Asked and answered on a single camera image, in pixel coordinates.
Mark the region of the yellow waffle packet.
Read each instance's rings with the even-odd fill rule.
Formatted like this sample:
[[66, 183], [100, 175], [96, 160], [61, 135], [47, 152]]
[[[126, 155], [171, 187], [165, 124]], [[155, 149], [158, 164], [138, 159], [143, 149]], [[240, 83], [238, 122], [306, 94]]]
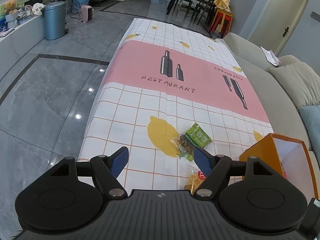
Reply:
[[194, 194], [205, 178], [206, 176], [202, 173], [202, 171], [192, 170], [190, 176], [188, 177], [187, 183], [184, 185], [184, 189], [189, 190], [191, 194]]

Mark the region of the green nut snack packet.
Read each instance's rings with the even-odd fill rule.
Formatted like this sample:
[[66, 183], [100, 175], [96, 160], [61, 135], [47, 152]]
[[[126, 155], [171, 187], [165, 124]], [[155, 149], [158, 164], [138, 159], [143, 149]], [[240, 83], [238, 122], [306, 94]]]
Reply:
[[201, 126], [195, 122], [188, 130], [173, 137], [170, 141], [177, 148], [177, 156], [180, 159], [186, 158], [189, 161], [193, 161], [195, 148], [197, 146], [204, 148], [212, 142], [212, 139]]

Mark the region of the orange cardboard box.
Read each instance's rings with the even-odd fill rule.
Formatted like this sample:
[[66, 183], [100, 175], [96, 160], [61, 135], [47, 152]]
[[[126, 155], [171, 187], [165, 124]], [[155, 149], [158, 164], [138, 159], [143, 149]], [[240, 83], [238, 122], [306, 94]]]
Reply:
[[270, 133], [240, 155], [240, 161], [255, 156], [295, 185], [306, 197], [319, 199], [319, 165], [304, 141]]

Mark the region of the beige sofa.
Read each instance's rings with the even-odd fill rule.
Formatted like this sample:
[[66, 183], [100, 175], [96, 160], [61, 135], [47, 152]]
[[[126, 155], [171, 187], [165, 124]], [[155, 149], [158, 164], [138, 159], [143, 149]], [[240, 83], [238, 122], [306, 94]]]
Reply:
[[[218, 88], [218, 102], [221, 108], [235, 111], [241, 115], [267, 121], [271, 130], [267, 132], [281, 134], [290, 138], [304, 141], [310, 151], [310, 143], [296, 107], [277, 80], [267, 71], [251, 64], [238, 55], [233, 56], [246, 74], [240, 81], [244, 91], [248, 109], [244, 109], [239, 97], [231, 92], [223, 80]], [[264, 136], [255, 134], [253, 144]]]

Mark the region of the pink white checkered tablecloth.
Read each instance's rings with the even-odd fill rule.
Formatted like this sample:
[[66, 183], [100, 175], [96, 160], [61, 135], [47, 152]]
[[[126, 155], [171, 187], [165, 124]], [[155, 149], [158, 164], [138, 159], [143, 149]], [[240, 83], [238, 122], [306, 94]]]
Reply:
[[129, 149], [119, 175], [133, 189], [179, 190], [198, 171], [173, 139], [198, 124], [211, 154], [238, 159], [273, 129], [226, 45], [172, 24], [135, 18], [97, 92], [79, 160]]

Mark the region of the light blue cushion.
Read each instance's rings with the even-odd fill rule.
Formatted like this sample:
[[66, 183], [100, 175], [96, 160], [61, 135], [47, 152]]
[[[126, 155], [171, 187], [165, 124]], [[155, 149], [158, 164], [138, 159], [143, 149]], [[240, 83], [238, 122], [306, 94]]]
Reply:
[[312, 150], [319, 155], [320, 107], [319, 105], [300, 107], [299, 113], [308, 132]]

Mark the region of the papers on sofa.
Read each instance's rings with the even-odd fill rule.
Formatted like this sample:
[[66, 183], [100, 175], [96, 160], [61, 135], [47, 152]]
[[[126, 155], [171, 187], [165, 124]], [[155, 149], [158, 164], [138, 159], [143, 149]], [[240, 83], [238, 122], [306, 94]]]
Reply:
[[276, 55], [274, 54], [274, 52], [272, 50], [266, 50], [263, 47], [260, 47], [267, 59], [267, 61], [272, 64], [275, 67], [280, 67], [281, 66], [281, 62], [280, 60], [276, 57]]

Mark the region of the beige cushion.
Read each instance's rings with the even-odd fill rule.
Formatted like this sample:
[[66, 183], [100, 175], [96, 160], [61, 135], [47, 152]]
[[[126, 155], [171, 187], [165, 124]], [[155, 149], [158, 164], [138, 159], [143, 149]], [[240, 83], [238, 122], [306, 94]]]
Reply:
[[297, 108], [319, 105], [319, 75], [305, 62], [270, 68]]

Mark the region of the orange stool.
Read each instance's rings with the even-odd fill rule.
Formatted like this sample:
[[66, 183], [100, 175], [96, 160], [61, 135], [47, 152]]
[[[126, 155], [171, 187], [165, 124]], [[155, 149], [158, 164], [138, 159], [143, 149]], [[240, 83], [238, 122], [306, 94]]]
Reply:
[[216, 31], [216, 28], [220, 26], [219, 33], [221, 34], [222, 37], [224, 37], [228, 32], [230, 32], [232, 20], [233, 20], [232, 12], [228, 12], [224, 9], [217, 8], [216, 14], [210, 26], [209, 32], [213, 33], [214, 31]]

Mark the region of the pink space heater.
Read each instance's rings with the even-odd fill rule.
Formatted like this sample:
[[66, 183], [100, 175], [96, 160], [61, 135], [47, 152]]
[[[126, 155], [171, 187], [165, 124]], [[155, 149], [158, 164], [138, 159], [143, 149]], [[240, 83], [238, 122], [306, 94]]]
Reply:
[[82, 5], [79, 10], [79, 20], [81, 22], [89, 22], [93, 18], [93, 8], [89, 5]]

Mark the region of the blue metal trash bin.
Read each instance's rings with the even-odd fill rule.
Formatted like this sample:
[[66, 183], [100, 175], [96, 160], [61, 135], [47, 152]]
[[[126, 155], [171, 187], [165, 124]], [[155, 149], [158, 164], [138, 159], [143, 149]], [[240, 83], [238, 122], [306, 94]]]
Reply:
[[66, 3], [64, 1], [47, 4], [42, 11], [42, 16], [46, 40], [57, 40], [65, 35]]

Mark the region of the teddy bear toy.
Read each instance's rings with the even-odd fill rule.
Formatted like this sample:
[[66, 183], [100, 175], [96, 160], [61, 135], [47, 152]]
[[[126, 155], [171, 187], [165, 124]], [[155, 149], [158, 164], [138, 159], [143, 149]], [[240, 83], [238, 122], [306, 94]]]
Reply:
[[16, 1], [15, 0], [10, 0], [7, 3], [4, 4], [4, 14], [13, 14], [17, 11], [16, 9]]

